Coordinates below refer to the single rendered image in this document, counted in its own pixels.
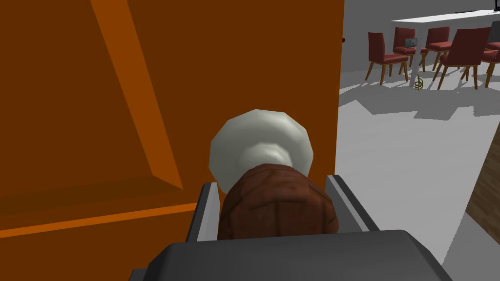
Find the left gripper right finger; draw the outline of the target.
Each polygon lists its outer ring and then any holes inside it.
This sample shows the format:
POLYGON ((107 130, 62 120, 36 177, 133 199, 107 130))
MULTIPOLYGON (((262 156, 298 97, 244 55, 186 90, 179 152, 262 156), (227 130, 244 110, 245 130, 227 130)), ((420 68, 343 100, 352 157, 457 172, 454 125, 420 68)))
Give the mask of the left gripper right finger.
POLYGON ((325 192, 331 198, 339 221, 338 233, 378 231, 366 209, 339 175, 328 175, 325 192))

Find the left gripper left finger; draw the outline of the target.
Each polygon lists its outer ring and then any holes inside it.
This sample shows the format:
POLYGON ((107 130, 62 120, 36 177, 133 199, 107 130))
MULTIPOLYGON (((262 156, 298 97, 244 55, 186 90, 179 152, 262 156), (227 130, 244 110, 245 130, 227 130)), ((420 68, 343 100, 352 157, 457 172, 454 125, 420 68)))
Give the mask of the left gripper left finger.
POLYGON ((219 214, 218 185, 215 182, 205 183, 196 204, 186 242, 217 240, 219 214))

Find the orange door leaf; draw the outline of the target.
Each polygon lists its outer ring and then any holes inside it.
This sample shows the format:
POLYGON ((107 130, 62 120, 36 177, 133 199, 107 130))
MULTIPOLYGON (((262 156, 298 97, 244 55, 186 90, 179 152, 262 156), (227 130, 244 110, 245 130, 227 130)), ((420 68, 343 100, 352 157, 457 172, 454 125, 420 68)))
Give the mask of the orange door leaf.
POLYGON ((125 281, 185 239, 234 116, 335 170, 344 0, 0 0, 0 281, 125 281))

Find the wooden cabinet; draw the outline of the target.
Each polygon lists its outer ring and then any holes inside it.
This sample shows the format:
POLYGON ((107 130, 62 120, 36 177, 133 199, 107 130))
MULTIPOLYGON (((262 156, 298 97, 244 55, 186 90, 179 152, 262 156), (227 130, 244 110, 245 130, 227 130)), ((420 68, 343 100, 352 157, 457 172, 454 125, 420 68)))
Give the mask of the wooden cabinet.
POLYGON ((466 213, 500 245, 500 124, 466 207, 466 213))

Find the red chair with wooden legs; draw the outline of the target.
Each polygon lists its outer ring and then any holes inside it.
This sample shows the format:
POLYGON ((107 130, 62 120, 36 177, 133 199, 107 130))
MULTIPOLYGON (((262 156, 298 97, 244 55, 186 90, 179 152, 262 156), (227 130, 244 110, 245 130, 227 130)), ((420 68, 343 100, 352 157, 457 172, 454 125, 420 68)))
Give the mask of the red chair with wooden legs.
POLYGON ((410 58, 409 66, 412 67, 415 47, 407 47, 406 40, 415 37, 415 29, 396 27, 394 34, 393 52, 410 58))
POLYGON ((452 42, 448 40, 449 34, 449 26, 428 29, 426 44, 422 50, 425 55, 429 51, 437 53, 432 71, 435 71, 440 56, 442 54, 447 54, 450 51, 452 42))
POLYGON ((457 30, 449 53, 441 56, 439 59, 439 65, 433 78, 433 80, 436 80, 439 70, 443 66, 444 69, 437 87, 438 89, 441 88, 449 67, 465 67, 466 74, 468 74, 468 69, 473 67, 474 87, 475 89, 478 88, 478 66, 481 64, 490 31, 490 26, 457 30))
POLYGON ((481 61, 489 64, 486 71, 486 81, 484 83, 484 87, 487 88, 495 66, 500 63, 500 41, 487 43, 481 61))
POLYGON ((384 76, 386 73, 386 66, 390 66, 390 73, 392 71, 392 66, 394 64, 400 64, 404 69, 405 80, 409 81, 408 78, 408 69, 407 69, 407 61, 409 59, 408 56, 404 56, 397 53, 388 53, 386 54, 386 45, 384 41, 384 36, 382 33, 368 33, 368 48, 369 48, 369 61, 370 66, 366 75, 365 81, 368 80, 368 77, 372 71, 373 65, 378 64, 382 66, 381 70, 381 78, 380 85, 384 82, 384 76))

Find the white dining table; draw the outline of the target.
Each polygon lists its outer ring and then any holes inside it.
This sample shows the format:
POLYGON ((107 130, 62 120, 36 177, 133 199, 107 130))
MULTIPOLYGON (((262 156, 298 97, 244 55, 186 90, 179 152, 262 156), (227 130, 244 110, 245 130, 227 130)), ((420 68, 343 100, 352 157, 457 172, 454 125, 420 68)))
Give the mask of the white dining table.
POLYGON ((500 11, 478 10, 466 13, 452 13, 428 17, 393 20, 393 27, 415 29, 417 39, 416 55, 420 55, 420 49, 425 46, 428 29, 437 27, 456 27, 459 29, 475 29, 491 26, 494 21, 500 20, 500 11))

